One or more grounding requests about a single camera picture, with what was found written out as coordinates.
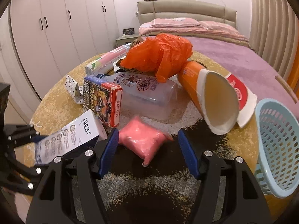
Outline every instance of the beige upholstered headboard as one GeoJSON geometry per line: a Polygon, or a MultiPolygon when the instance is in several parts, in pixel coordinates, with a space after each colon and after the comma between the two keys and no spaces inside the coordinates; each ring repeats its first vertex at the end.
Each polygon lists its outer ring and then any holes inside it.
{"type": "Polygon", "coordinates": [[[221,22],[236,28],[237,11],[212,3],[194,0],[158,0],[140,1],[137,6],[140,25],[151,22],[155,18],[188,17],[197,21],[221,22]]]}

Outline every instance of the purple bedspread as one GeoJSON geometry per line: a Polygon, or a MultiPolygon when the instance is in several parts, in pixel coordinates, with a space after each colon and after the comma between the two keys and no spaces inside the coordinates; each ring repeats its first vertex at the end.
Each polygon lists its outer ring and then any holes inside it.
{"type": "Polygon", "coordinates": [[[294,103],[291,96],[275,79],[278,73],[254,51],[224,41],[185,38],[193,44],[193,50],[211,58],[238,77],[257,95],[258,102],[265,98],[276,99],[287,106],[297,120],[299,119],[299,103],[294,103]]]}

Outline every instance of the basket rim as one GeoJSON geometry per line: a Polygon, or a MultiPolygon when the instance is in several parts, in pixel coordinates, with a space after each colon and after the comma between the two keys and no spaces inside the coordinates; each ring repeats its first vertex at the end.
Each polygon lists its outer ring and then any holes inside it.
{"type": "Polygon", "coordinates": [[[297,180],[297,183],[289,190],[283,190],[282,188],[280,188],[278,186],[278,184],[276,183],[276,181],[271,173],[271,169],[269,167],[269,164],[268,164],[268,161],[266,158],[266,154],[264,152],[264,147],[262,144],[262,137],[261,137],[261,133],[260,133],[261,108],[265,103],[268,103],[268,102],[274,102],[274,103],[277,103],[277,104],[285,107],[288,110],[288,112],[294,117],[298,128],[299,128],[299,124],[298,124],[296,117],[293,115],[293,113],[284,104],[282,104],[281,102],[279,102],[275,99],[262,99],[261,101],[259,101],[259,103],[257,104],[257,106],[255,108],[255,118],[256,118],[256,122],[257,122],[258,140],[259,140],[259,156],[258,156],[259,162],[258,163],[260,164],[262,173],[264,175],[264,179],[267,183],[269,190],[272,192],[272,194],[274,196],[276,196],[277,198],[286,198],[287,196],[291,195],[295,191],[295,189],[297,188],[297,186],[299,184],[299,180],[297,180]]]}

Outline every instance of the pink clay packet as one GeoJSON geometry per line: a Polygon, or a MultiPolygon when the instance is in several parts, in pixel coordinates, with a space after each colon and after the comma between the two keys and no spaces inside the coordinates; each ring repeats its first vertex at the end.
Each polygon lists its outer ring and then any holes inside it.
{"type": "Polygon", "coordinates": [[[118,143],[142,158],[144,160],[142,165],[146,167],[167,140],[173,141],[171,135],[144,123],[139,116],[135,116],[119,131],[118,143]]]}

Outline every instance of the orange plastic bag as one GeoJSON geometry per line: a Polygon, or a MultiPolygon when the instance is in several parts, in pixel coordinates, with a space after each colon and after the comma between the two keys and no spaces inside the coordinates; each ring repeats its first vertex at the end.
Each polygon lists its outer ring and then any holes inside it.
{"type": "Polygon", "coordinates": [[[158,82],[166,82],[183,68],[191,55],[192,44],[189,40],[176,35],[159,34],[131,48],[121,61],[121,66],[142,72],[153,71],[158,82]]]}

